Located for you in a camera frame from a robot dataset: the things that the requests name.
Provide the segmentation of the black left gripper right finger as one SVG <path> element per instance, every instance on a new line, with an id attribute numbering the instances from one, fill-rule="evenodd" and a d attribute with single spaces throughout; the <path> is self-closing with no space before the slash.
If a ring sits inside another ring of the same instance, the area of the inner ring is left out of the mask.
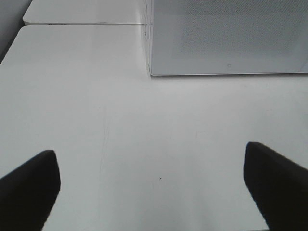
<path id="1" fill-rule="evenodd" d="M 308 229 L 307 169 L 259 142 L 249 142 L 243 175 L 269 230 Z"/>

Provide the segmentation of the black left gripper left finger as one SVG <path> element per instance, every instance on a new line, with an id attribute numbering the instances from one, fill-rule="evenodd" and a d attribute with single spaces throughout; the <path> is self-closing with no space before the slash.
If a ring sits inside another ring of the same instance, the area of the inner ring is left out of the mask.
<path id="1" fill-rule="evenodd" d="M 0 229 L 40 231 L 61 188 L 56 154 L 45 150 L 0 179 Z"/>

